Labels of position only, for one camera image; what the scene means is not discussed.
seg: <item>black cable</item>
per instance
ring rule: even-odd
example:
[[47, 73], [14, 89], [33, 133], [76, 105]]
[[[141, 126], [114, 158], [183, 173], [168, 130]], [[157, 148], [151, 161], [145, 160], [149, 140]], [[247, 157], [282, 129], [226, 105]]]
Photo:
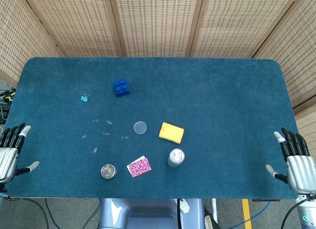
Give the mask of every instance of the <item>black cable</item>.
[[182, 229], [181, 213], [180, 213], [180, 199], [177, 199], [177, 218], [178, 218], [178, 229]]
[[50, 215], [51, 220], [53, 221], [53, 223], [55, 224], [55, 226], [56, 226], [58, 229], [60, 229], [60, 227], [57, 226], [57, 224], [56, 224], [56, 222], [55, 222], [55, 220], [54, 220], [54, 218], [53, 218], [53, 216], [52, 216], [52, 214], [51, 214], [51, 212], [50, 212], [50, 210], [49, 210], [49, 207], [48, 207], [48, 204], [47, 204], [47, 198], [45, 198], [45, 204], [46, 204], [46, 207], [47, 207], [47, 210], [48, 210], [48, 213], [49, 213], [49, 215]]
[[25, 201], [29, 201], [29, 202], [32, 202], [32, 203], [36, 204], [41, 209], [41, 211], [43, 212], [44, 217], [45, 217], [46, 227], [47, 227], [47, 229], [49, 229], [49, 224], [48, 224], [46, 213], [45, 213], [43, 207], [39, 203], [37, 203], [35, 200], [29, 199], [29, 198], [18, 198], [18, 197], [17, 198], [15, 198], [15, 197], [9, 198], [8, 200], [9, 201], [25, 200]]
[[281, 226], [281, 229], [284, 228], [284, 225], [285, 225], [285, 222], [286, 222], [286, 219], [288, 218], [288, 216], [290, 215], [290, 213], [297, 207], [299, 206], [300, 204], [310, 200], [311, 197], [307, 197], [306, 199], [302, 200], [301, 202], [298, 202], [297, 204], [295, 204], [293, 207], [290, 208], [290, 210], [286, 213], [284, 219], [283, 219], [283, 222], [282, 222], [282, 226]]
[[100, 203], [98, 205], [98, 207], [94, 210], [94, 212], [91, 214], [91, 216], [88, 218], [88, 220], [85, 222], [85, 224], [83, 225], [83, 228], [85, 228], [85, 226], [88, 224], [88, 222], [91, 220], [91, 218], [96, 214], [96, 212], [98, 211], [98, 209], [101, 207], [102, 201], [101, 199], [99, 199]]

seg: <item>blue binder clip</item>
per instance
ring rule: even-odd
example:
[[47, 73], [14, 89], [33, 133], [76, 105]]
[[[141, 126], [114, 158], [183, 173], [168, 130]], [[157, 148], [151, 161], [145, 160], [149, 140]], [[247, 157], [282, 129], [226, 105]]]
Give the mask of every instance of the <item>blue binder clip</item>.
[[89, 94], [83, 93], [81, 96], [81, 100], [84, 102], [87, 102], [89, 100]]

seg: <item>gray floor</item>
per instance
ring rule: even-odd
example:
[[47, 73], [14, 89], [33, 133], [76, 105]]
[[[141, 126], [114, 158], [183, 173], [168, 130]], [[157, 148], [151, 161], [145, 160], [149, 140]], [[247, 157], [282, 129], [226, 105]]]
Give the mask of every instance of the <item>gray floor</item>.
[[[42, 205], [48, 216], [49, 226], [56, 229], [53, 224], [45, 200], [35, 199]], [[99, 199], [91, 198], [49, 198], [47, 200], [50, 211], [60, 229], [80, 229], [86, 220], [97, 208]], [[207, 210], [211, 209], [211, 200], [204, 200]], [[250, 214], [254, 216], [266, 205], [266, 202], [249, 202]], [[287, 210], [294, 205], [294, 200], [272, 202], [267, 210], [252, 221], [253, 229], [279, 229]], [[240, 199], [219, 199], [218, 221], [222, 229], [229, 229], [243, 221], [242, 203]], [[86, 229], [96, 229], [100, 217], [100, 210], [91, 219]], [[0, 210], [1, 229], [44, 229], [45, 220], [40, 209], [27, 201], [5, 202]], [[293, 211], [286, 223], [287, 229], [300, 228], [298, 215]]]

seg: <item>cable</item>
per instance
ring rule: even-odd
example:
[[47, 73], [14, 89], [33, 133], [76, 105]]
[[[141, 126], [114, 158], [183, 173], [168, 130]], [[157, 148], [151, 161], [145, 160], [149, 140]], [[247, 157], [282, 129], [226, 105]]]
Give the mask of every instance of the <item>cable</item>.
[[52, 216], [52, 214], [51, 214], [51, 212], [50, 212], [50, 210], [49, 210], [49, 207], [48, 207], [48, 204], [47, 204], [47, 198], [45, 198], [45, 204], [46, 204], [46, 207], [47, 207], [47, 210], [48, 210], [48, 213], [49, 213], [49, 215], [50, 215], [51, 220], [53, 221], [53, 223], [55, 224], [55, 226], [56, 226], [58, 229], [60, 229], [60, 227], [57, 226], [57, 224], [56, 224], [56, 222], [55, 222], [55, 220], [54, 220], [54, 218], [53, 218], [53, 216]]
[[3, 109], [2, 109], [2, 106], [0, 106], [0, 108], [1, 108], [2, 119], [7, 120], [7, 119], [5, 119], [5, 118], [3, 117]]
[[45, 217], [46, 227], [47, 227], [47, 229], [49, 229], [49, 224], [48, 224], [46, 213], [45, 213], [43, 207], [39, 203], [37, 203], [35, 200], [29, 199], [29, 198], [18, 198], [18, 197], [17, 198], [15, 198], [15, 197], [8, 198], [8, 200], [9, 201], [25, 200], [25, 201], [29, 201], [29, 202], [32, 202], [32, 203], [36, 204], [41, 209], [41, 211], [43, 212], [44, 217]]
[[306, 199], [302, 200], [301, 202], [298, 202], [297, 204], [295, 204], [293, 207], [290, 208], [290, 210], [286, 213], [284, 219], [283, 219], [283, 222], [282, 222], [282, 226], [281, 226], [281, 229], [284, 228], [284, 225], [285, 225], [285, 222], [286, 222], [286, 219], [288, 218], [288, 216], [290, 215], [290, 213], [297, 207], [299, 206], [300, 204], [310, 200], [311, 197], [307, 197]]
[[243, 225], [244, 223], [249, 222], [250, 220], [255, 219], [256, 217], [259, 217], [260, 214], [262, 214], [262, 213], [268, 208], [268, 206], [270, 205], [270, 203], [271, 203], [271, 202], [269, 202], [269, 203], [266, 205], [266, 207], [264, 207], [264, 209], [262, 209], [261, 212], [257, 213], [255, 216], [251, 217], [251, 218], [248, 219], [247, 221], [244, 221], [244, 222], [242, 222], [242, 223], [237, 224], [236, 226], [233, 226], [233, 227], [230, 228], [230, 229], [238, 228], [238, 227], [240, 227], [241, 225]]
[[101, 207], [101, 204], [102, 204], [102, 201], [101, 201], [101, 199], [99, 199], [99, 205], [98, 205], [98, 207], [94, 210], [94, 212], [91, 214], [91, 216], [88, 218], [88, 220], [85, 222], [85, 224], [83, 225], [83, 228], [82, 229], [84, 229], [85, 228], [85, 226], [88, 224], [88, 222], [91, 220], [91, 218], [93, 218], [93, 216], [96, 214], [96, 212], [98, 211], [98, 209]]

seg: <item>yellow floor stripe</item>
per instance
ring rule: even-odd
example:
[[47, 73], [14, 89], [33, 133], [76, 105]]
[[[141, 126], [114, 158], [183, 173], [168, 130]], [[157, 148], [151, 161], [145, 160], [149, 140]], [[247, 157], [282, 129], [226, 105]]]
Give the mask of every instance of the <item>yellow floor stripe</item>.
[[[249, 203], [248, 199], [242, 200], [243, 218], [245, 221], [250, 219]], [[245, 229], [252, 229], [251, 221], [245, 223]]]

